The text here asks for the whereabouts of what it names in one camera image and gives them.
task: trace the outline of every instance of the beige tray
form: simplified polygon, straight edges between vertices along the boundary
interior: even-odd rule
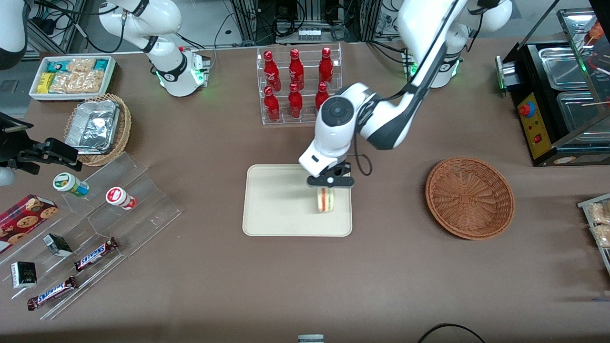
[[[329,236],[351,233],[351,191],[335,189],[335,209],[320,213],[315,188],[296,164],[256,164],[248,169],[243,232],[249,236]]]

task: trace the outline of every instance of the white container with red label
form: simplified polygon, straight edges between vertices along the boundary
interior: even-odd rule
[[[106,193],[106,201],[123,209],[133,209],[138,201],[121,187],[112,187]]]

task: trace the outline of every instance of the snickers bar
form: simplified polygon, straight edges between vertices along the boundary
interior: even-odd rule
[[[111,252],[114,248],[118,247],[117,242],[114,240],[114,237],[111,237],[109,240],[105,241],[99,248],[93,250],[89,255],[83,257],[80,261],[75,262],[76,271],[80,272],[88,266],[98,262],[102,256]]]
[[[76,279],[73,276],[69,277],[64,283],[58,284],[57,286],[51,288],[50,290],[42,293],[38,297],[31,298],[27,301],[27,310],[33,311],[42,305],[44,305],[47,301],[55,298],[59,298],[61,295],[66,292],[77,289],[78,284],[76,283]]]

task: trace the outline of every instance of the wicker basket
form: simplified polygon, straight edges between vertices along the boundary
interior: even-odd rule
[[[469,157],[438,163],[426,182],[432,215],[449,232],[483,240],[511,223],[515,199],[504,177],[489,164]]]
[[[116,95],[113,94],[104,94],[100,96],[96,96],[91,99],[85,100],[85,102],[93,102],[93,101],[103,101],[103,100],[112,100],[116,101],[121,106],[121,112],[118,117],[118,130],[115,135],[115,144],[114,148],[106,154],[106,155],[79,155],[78,159],[84,165],[88,165],[91,167],[100,167],[102,165],[108,164],[114,161],[127,146],[127,141],[129,140],[129,130],[131,130],[131,114],[129,113],[129,109]],[[70,130],[70,126],[72,126],[72,119],[74,118],[74,113],[76,109],[72,111],[72,115],[70,119],[68,119],[68,125],[66,126],[66,130],[63,133],[63,139],[65,140],[68,137],[68,131]]]

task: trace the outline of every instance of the red cookie box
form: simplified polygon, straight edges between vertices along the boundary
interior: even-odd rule
[[[36,195],[28,195],[0,214],[0,254],[59,211],[57,205]]]

